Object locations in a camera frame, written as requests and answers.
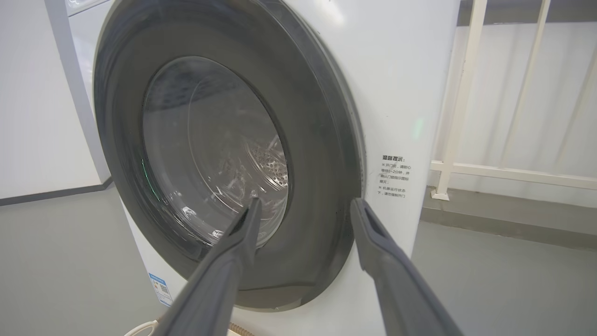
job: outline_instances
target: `concrete floor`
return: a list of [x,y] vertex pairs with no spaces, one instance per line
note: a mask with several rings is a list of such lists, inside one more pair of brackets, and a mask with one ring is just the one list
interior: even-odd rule
[[[597,253],[421,223],[413,261],[466,335],[597,335]],[[0,207],[0,267],[0,335],[124,335],[165,311],[114,187]]]

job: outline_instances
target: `front-loading washing machine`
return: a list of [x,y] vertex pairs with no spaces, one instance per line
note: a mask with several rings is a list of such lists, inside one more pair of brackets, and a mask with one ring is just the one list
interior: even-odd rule
[[103,23],[90,97],[160,302],[259,197],[232,321],[257,335],[384,334],[348,208],[366,199],[410,254],[458,5],[121,0],[73,15]]

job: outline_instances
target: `sticker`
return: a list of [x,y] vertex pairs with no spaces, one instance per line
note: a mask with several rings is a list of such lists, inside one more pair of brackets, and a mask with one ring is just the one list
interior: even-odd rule
[[406,198],[408,181],[412,178],[411,166],[404,157],[382,155],[381,173],[377,186],[377,194],[386,197]]
[[149,273],[149,277],[151,278],[151,283],[155,289],[155,294],[158,295],[159,302],[165,304],[166,306],[171,306],[172,296],[170,296],[170,291],[168,290],[166,281],[163,281],[151,273]]

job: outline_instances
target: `washing machine door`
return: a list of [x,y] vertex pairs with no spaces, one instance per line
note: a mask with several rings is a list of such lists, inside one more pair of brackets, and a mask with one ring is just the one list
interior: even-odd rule
[[283,2],[123,0],[94,73],[122,201],[173,269],[188,278],[260,197],[237,305],[296,307],[333,281],[362,190],[358,122],[338,67]]

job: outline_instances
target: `white railing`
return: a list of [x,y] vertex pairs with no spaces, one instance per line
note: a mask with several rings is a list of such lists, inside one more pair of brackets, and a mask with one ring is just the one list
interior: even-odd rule
[[[442,161],[431,162],[431,170],[440,172],[438,186],[432,191],[433,198],[449,200],[447,189],[452,173],[597,190],[597,179],[595,178],[561,175],[558,173],[562,163],[562,157],[567,149],[572,127],[578,120],[579,115],[584,110],[587,100],[590,97],[591,88],[589,84],[592,83],[597,76],[597,48],[593,52],[592,60],[590,61],[589,68],[584,76],[583,85],[580,89],[578,97],[576,98],[576,104],[574,105],[573,112],[568,120],[563,140],[559,145],[554,172],[549,173],[534,170],[511,169],[504,166],[506,164],[508,155],[510,154],[510,150],[512,149],[513,136],[518,130],[519,121],[521,119],[521,115],[523,114],[523,105],[527,97],[531,78],[533,76],[533,70],[535,67],[539,46],[541,44],[541,38],[543,36],[547,12],[549,11],[549,4],[550,0],[543,0],[541,4],[537,23],[537,31],[531,53],[527,61],[527,67],[525,70],[524,79],[522,80],[522,86],[518,94],[518,100],[516,101],[515,111],[507,131],[506,141],[501,153],[499,166],[494,167],[455,162],[460,146],[460,136],[467,113],[467,104],[475,74],[476,59],[479,51],[479,42],[481,40],[481,30],[483,29],[483,21],[487,7],[487,0],[474,1],[470,18],[468,42],[466,44],[466,51],[464,54],[463,70],[461,72],[460,81],[458,84],[451,127],[447,134],[447,140],[445,141],[444,154]],[[597,144],[595,144],[594,150],[597,151]]]

